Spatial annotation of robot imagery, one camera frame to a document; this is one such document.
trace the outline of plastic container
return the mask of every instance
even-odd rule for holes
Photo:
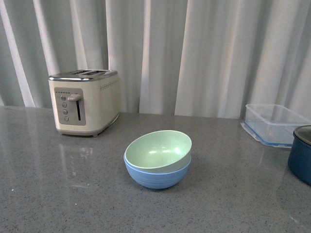
[[[311,124],[307,118],[277,104],[247,104],[243,128],[262,144],[291,148],[294,130]]]
[[[296,177],[311,185],[311,125],[295,129],[288,167]]]

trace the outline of blue bowl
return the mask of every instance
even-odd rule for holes
[[[125,159],[124,161],[128,173],[137,183],[147,188],[163,189],[177,184],[184,178],[190,166],[191,158],[187,165],[183,168],[168,173],[150,173],[140,171],[130,166]]]

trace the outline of green bowl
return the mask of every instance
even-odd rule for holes
[[[162,130],[137,138],[126,149],[124,158],[132,167],[151,173],[177,171],[191,158],[192,141],[185,133]]]

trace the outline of curtain fold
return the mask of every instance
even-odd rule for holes
[[[121,111],[311,118],[311,0],[0,0],[0,105],[52,107],[48,76],[113,69]]]

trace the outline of toaster lever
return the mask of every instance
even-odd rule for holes
[[[81,99],[81,96],[78,94],[72,94],[68,97],[68,101],[79,101]]]

